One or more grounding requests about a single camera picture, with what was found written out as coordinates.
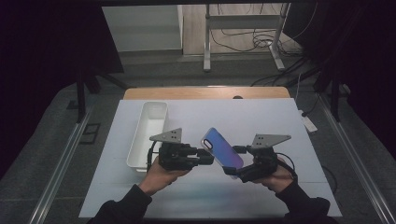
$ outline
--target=gray floor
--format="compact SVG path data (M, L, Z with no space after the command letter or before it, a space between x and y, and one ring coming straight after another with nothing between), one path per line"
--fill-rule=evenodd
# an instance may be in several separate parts
M114 77L137 87L250 86L258 78L277 74L271 56L265 53L214 55L211 73L203 72L202 57L121 54L121 58L125 74L114 74ZM295 60L287 58L285 64L291 65ZM278 83L297 77L298 74L299 71ZM45 223L87 221L78 218L78 213L91 184L118 102L124 93L113 83L100 77L98 79L102 89L95 96L96 102L89 120L89 124L100 123L98 136L91 145L78 145ZM292 97L296 97L297 89L299 90L296 104L304 111L308 111L317 100L317 95L312 90L314 81L315 77L311 77L289 89ZM326 92L321 95L327 98ZM74 85L58 93L21 155L1 180L0 223L28 222L75 126L77 110L70 106L70 102L76 100ZM339 102L340 118L349 138L388 201L389 208L396 211L395 160L354 114L346 98L341 98ZM381 223L323 108L319 102L308 116L318 127L318 131L310 137L320 162L335 176L336 181L325 171L331 187L334 188L335 183L338 185L334 196L344 215L338 220L340 223ZM81 137L81 142L91 140L90 134Z

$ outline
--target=black device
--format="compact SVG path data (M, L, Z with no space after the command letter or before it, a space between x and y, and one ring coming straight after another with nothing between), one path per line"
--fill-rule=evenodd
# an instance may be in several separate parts
M148 151L148 170L154 146L157 142L163 144L159 148L160 165L165 170L191 170L197 165L210 165L214 157L203 148L191 147L190 144L181 143L181 128L151 136L153 141Z
M274 145L289 139L291 139L289 135L256 134L251 146L233 147L237 153L248 152L253 155L253 163L240 169L223 166L222 168L224 173L226 175L236 175L243 183L246 183L248 181L264 178L273 174L276 171L277 166L280 165L291 173L291 177L294 181L298 181L298 176L295 173L294 168L291 168L285 162L280 161L277 158L277 154L281 153L275 153L273 149Z

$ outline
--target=black sleeve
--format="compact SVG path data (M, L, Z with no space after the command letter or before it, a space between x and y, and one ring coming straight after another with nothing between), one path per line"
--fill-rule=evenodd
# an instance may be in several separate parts
M151 197L134 185L121 201L104 203L88 224L141 223L151 201Z
M333 224L337 223L328 217L330 203L323 198L309 198L296 182L292 182L282 192L276 194L289 209L284 217L288 224Z

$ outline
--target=wooden surface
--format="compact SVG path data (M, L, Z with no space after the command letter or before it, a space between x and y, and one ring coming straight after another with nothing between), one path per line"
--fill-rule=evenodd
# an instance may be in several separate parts
M290 98L284 87L174 87L137 88L125 92L124 100L180 100L180 99L245 99Z

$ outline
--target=white table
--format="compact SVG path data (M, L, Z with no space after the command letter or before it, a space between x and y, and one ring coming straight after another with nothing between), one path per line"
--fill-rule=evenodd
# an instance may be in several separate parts
M142 177L127 166L126 158L146 101L120 101L80 217L95 216L104 202L120 200L133 184L140 182ZM210 127L218 129L232 146L250 145L256 133L291 135L290 140L274 146L274 150L293 159L299 184L310 197L330 201L329 216L341 216L293 99L159 102L168 103L164 130L182 128L182 143L193 147L201 147L200 140ZM242 157L245 165L251 164L251 155ZM194 167L152 198L147 218L254 219L283 217L288 213L286 205L272 191L231 179L216 162Z

